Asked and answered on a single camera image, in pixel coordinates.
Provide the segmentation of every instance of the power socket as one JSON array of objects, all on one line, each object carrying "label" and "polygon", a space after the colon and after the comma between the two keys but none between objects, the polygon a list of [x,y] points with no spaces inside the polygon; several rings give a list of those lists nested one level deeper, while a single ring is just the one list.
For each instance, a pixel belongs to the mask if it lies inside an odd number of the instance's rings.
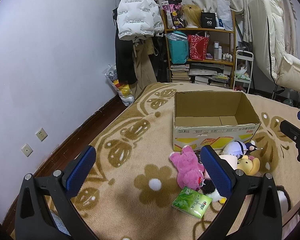
[{"label": "power socket", "polygon": [[48,134],[43,128],[41,128],[39,131],[36,132],[36,136],[39,138],[40,141],[43,141],[48,136]]},{"label": "power socket", "polygon": [[25,146],[21,148],[21,151],[25,154],[25,156],[29,157],[29,155],[33,152],[31,147],[26,143]]}]

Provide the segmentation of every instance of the white puffer jacket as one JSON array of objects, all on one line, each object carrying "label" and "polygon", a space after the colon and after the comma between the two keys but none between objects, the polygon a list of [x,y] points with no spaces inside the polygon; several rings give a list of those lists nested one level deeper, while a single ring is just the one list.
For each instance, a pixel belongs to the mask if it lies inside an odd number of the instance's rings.
[{"label": "white puffer jacket", "polygon": [[159,6],[154,0],[121,0],[118,7],[119,39],[146,40],[164,30]]}]

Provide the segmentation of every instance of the silver bolt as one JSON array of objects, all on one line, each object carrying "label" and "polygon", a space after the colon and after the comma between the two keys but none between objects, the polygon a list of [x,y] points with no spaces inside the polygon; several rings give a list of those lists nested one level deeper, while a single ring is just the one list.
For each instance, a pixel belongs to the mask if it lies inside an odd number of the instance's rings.
[{"label": "silver bolt", "polygon": [[243,170],[236,170],[235,171],[235,174],[237,174],[238,176],[243,176],[244,175],[244,172],[243,172]]},{"label": "silver bolt", "polygon": [[25,180],[29,180],[29,179],[31,179],[31,177],[32,177],[32,175],[29,173],[25,176]]},{"label": "silver bolt", "polygon": [[267,179],[272,179],[273,177],[272,177],[272,175],[270,173],[266,173],[266,178]]},{"label": "silver bolt", "polygon": [[61,170],[56,170],[53,172],[53,176],[58,177],[61,175],[61,173],[62,173]]}]

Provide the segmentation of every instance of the beige fleece blanket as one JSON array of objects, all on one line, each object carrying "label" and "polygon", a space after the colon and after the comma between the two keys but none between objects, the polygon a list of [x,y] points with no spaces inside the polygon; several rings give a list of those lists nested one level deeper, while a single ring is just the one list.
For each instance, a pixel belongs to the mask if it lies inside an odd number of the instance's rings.
[{"label": "beige fleece blanket", "polygon": [[[223,90],[197,84],[150,85],[92,141],[96,163],[72,202],[101,240],[195,240],[213,221],[219,203],[212,203],[202,220],[171,207],[181,188],[168,159],[173,151],[174,93],[211,88]],[[271,172],[294,205],[300,200],[300,163],[295,144],[279,126],[286,119],[300,128],[298,109],[259,96],[248,98],[262,120],[253,138],[263,148],[255,154],[260,172]],[[189,107],[196,107],[195,102]],[[154,186],[154,179],[160,183]],[[248,204],[249,198],[231,232],[238,229]]]}]

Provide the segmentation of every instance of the pink plush toy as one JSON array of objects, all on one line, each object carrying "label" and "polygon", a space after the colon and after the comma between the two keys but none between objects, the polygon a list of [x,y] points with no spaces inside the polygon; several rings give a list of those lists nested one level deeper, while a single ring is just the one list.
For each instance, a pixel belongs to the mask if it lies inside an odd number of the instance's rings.
[{"label": "pink plush toy", "polygon": [[181,188],[187,186],[197,190],[202,187],[205,168],[198,163],[198,158],[190,146],[184,146],[181,154],[173,152],[169,159],[178,170],[177,182]]}]

